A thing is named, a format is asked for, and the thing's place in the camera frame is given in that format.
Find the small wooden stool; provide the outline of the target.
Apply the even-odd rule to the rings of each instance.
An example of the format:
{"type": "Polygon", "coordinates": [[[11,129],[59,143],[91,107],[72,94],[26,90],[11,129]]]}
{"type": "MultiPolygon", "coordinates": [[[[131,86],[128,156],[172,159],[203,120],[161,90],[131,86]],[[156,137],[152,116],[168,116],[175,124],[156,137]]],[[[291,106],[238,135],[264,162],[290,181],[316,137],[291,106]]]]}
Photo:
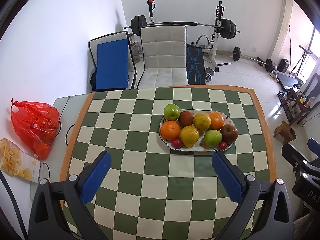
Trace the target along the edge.
{"type": "Polygon", "coordinates": [[[295,131],[285,121],[282,121],[282,123],[274,130],[273,137],[276,138],[278,135],[283,138],[283,145],[296,140],[295,131]]]}

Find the black blue bench pad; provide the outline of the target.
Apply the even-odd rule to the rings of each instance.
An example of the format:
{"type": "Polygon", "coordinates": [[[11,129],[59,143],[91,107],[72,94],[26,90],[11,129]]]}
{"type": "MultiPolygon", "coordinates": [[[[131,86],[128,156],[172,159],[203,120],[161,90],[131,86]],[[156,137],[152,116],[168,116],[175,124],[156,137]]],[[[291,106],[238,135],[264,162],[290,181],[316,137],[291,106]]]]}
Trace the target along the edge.
{"type": "Polygon", "coordinates": [[[205,85],[203,52],[200,47],[187,45],[187,79],[189,85],[205,85]]]}

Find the cherry tomato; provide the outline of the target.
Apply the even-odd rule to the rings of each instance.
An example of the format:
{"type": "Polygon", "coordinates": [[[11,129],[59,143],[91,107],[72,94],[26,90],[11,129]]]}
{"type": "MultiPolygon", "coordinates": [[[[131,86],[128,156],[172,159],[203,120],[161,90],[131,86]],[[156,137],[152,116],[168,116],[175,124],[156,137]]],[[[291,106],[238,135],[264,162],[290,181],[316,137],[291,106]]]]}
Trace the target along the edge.
{"type": "Polygon", "coordinates": [[[176,139],[172,140],[171,145],[173,148],[179,149],[182,147],[183,142],[180,138],[176,138],[176,139]]]}
{"type": "Polygon", "coordinates": [[[226,142],[222,141],[222,142],[219,143],[219,149],[220,149],[221,151],[224,151],[224,150],[226,150],[227,148],[228,148],[228,144],[227,144],[226,142]]]}

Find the floor barbell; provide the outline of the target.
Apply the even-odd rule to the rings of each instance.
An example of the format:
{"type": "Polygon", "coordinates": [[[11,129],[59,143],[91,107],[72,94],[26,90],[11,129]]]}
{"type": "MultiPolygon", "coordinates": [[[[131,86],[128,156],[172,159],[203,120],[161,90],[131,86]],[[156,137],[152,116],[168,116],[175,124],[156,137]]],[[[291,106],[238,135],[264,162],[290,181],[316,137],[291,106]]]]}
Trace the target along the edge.
{"type": "Polygon", "coordinates": [[[255,61],[257,63],[259,63],[260,65],[264,65],[265,66],[265,69],[267,72],[272,72],[273,70],[273,61],[271,59],[267,59],[266,61],[263,61],[262,59],[260,59],[259,57],[257,59],[253,58],[253,57],[249,57],[249,56],[246,56],[246,55],[242,55],[241,53],[241,49],[239,47],[235,47],[233,49],[233,52],[232,52],[232,58],[233,58],[233,61],[237,62],[239,61],[242,57],[246,58],[246,59],[249,59],[249,60],[252,60],[252,61],[255,61]]]}

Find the blue folded mat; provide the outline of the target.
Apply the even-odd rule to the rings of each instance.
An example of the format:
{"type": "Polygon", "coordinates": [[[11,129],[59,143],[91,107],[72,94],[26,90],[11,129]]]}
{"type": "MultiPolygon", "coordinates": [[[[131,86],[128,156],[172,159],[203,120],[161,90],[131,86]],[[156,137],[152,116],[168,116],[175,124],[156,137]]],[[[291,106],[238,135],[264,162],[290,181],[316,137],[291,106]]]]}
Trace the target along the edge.
{"type": "Polygon", "coordinates": [[[127,88],[128,42],[127,39],[101,43],[97,50],[97,90],[127,88]]]}

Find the white weight bench rack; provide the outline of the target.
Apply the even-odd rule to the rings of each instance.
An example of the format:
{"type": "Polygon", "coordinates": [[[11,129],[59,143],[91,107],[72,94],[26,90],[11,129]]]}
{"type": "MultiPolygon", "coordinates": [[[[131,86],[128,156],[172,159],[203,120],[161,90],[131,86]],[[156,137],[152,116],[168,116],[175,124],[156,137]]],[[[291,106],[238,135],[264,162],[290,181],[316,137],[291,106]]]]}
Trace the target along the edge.
{"type": "Polygon", "coordinates": [[[201,26],[213,27],[213,33],[211,35],[211,38],[204,34],[200,35],[199,38],[196,40],[196,46],[200,47],[202,49],[202,52],[208,55],[215,72],[218,72],[220,70],[219,67],[222,66],[221,64],[217,64],[215,60],[219,39],[229,38],[230,33],[232,31],[232,25],[230,24],[230,21],[228,19],[222,18],[224,9],[225,7],[222,6],[222,1],[219,1],[215,11],[215,24],[198,24],[201,26]],[[208,42],[206,46],[199,44],[201,38],[203,37],[205,37],[208,42]]]}

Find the orange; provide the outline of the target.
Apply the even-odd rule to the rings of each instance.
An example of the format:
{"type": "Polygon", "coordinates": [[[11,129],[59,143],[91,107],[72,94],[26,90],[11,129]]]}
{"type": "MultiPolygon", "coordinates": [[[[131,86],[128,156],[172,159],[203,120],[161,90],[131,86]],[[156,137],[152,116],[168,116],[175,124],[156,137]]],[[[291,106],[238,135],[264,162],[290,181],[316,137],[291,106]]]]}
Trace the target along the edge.
{"type": "Polygon", "coordinates": [[[166,121],[160,128],[160,135],[168,141],[179,137],[181,131],[180,125],[175,121],[166,121]]]}
{"type": "Polygon", "coordinates": [[[210,113],[209,117],[211,120],[209,129],[219,131],[225,125],[224,117],[220,112],[210,113]]]}

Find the small dark red fruit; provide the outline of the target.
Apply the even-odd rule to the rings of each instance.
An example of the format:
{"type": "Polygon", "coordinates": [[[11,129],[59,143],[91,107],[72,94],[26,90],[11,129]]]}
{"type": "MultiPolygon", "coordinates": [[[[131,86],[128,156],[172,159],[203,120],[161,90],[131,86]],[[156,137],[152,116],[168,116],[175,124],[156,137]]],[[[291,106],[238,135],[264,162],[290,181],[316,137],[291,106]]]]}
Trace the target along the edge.
{"type": "Polygon", "coordinates": [[[194,120],[194,115],[192,112],[190,111],[182,111],[180,113],[179,119],[178,119],[178,123],[180,124],[180,126],[182,128],[186,127],[186,126],[191,126],[193,124],[193,120],[194,120]]]}

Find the red plastic bag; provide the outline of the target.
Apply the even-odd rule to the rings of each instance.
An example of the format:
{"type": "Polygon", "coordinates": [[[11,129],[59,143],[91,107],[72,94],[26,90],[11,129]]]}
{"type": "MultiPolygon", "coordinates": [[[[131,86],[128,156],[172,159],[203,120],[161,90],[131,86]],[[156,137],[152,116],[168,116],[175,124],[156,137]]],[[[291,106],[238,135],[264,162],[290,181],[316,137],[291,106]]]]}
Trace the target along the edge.
{"type": "Polygon", "coordinates": [[[46,160],[58,131],[59,111],[47,103],[12,101],[10,113],[14,130],[22,142],[40,160],[46,160]]]}

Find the green white checkered tablecloth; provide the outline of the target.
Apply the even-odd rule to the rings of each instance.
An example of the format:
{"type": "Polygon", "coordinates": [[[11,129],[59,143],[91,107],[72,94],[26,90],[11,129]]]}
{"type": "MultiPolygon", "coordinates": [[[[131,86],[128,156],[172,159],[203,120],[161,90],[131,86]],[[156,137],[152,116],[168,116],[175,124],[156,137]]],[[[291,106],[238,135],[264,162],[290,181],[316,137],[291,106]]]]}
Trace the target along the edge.
{"type": "Polygon", "coordinates": [[[228,160],[262,181],[276,177],[272,141],[252,89],[149,88],[91,93],[73,126],[60,178],[79,174],[101,151],[111,168],[87,208],[109,239],[216,239],[231,202],[210,153],[171,149],[159,135],[163,109],[220,111],[239,131],[228,160]]]}

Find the large dark red apple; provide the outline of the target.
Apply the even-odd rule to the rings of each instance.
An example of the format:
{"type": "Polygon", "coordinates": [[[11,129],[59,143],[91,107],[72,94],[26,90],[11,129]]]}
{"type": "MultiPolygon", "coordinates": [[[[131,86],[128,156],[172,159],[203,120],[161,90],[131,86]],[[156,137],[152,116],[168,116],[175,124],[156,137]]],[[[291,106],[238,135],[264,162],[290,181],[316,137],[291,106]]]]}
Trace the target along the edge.
{"type": "Polygon", "coordinates": [[[222,140],[228,145],[233,144],[239,136],[239,132],[234,125],[225,124],[221,129],[222,140]]]}

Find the yellow pear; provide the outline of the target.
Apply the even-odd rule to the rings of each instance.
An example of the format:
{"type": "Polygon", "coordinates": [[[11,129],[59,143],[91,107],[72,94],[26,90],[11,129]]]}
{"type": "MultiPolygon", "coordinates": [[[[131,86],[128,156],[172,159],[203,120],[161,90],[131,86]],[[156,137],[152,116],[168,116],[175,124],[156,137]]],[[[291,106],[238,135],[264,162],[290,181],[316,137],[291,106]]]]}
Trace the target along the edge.
{"type": "Polygon", "coordinates": [[[207,113],[197,113],[194,116],[193,124],[200,131],[207,131],[211,125],[210,116],[207,113]]]}
{"type": "Polygon", "coordinates": [[[180,139],[186,148],[191,148],[200,138],[199,130],[191,126],[185,126],[180,131],[180,139]]]}

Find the white padded chair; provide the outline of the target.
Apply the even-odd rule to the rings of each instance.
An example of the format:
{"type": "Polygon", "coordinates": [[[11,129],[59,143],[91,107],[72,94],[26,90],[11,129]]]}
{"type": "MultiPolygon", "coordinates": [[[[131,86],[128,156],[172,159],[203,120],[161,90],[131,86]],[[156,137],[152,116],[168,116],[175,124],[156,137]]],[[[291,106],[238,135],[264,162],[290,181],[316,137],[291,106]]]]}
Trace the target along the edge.
{"type": "Polygon", "coordinates": [[[140,29],[144,70],[137,88],[186,86],[187,28],[152,25],[140,29]]]}

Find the chips snack box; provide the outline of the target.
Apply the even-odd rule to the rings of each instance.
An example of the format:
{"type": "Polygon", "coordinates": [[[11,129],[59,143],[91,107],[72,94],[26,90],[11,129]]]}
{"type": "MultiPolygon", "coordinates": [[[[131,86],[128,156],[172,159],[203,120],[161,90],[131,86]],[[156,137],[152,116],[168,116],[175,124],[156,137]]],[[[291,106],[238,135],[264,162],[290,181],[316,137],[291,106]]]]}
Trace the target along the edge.
{"type": "Polygon", "coordinates": [[[24,153],[7,138],[1,139],[1,170],[10,176],[20,176],[34,183],[39,182],[41,162],[24,153]]]}

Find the green apple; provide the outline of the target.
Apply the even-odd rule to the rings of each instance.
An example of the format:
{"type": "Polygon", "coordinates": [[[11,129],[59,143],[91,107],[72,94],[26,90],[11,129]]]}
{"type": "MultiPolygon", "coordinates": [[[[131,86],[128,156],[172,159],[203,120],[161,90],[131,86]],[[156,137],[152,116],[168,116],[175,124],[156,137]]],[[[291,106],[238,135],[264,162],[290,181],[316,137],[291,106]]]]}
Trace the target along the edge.
{"type": "Polygon", "coordinates": [[[208,147],[216,147],[222,141],[222,134],[217,130],[209,130],[203,138],[204,144],[208,147]]]}
{"type": "Polygon", "coordinates": [[[164,107],[164,118],[169,121],[175,121],[180,117],[181,110],[176,104],[168,104],[164,107]]]}

